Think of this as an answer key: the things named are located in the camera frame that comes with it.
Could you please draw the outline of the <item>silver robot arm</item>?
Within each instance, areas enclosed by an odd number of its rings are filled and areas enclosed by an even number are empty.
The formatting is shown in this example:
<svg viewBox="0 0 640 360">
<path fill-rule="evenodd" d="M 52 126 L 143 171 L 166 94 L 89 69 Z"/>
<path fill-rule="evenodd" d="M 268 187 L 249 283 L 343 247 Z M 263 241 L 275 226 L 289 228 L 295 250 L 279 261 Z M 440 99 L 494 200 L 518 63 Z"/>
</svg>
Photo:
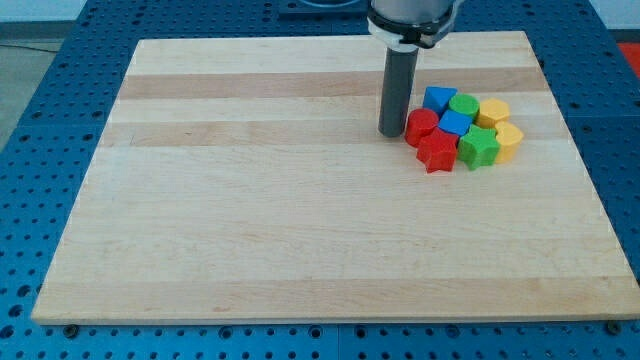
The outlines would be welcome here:
<svg viewBox="0 0 640 360">
<path fill-rule="evenodd" d="M 378 131 L 394 138 L 405 131 L 419 51 L 450 33 L 462 0 L 371 0 L 368 30 L 386 46 Z"/>
</svg>

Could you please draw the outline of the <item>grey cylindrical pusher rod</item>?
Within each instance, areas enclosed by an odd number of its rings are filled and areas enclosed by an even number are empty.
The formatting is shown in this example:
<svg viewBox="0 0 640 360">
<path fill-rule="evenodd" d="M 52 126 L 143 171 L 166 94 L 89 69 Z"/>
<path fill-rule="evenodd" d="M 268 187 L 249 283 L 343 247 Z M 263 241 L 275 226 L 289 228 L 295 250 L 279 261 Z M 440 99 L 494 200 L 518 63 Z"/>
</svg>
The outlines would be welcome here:
<svg viewBox="0 0 640 360">
<path fill-rule="evenodd" d="M 378 122 L 385 137 L 399 137 L 405 131 L 418 53 L 418 49 L 387 49 Z"/>
</svg>

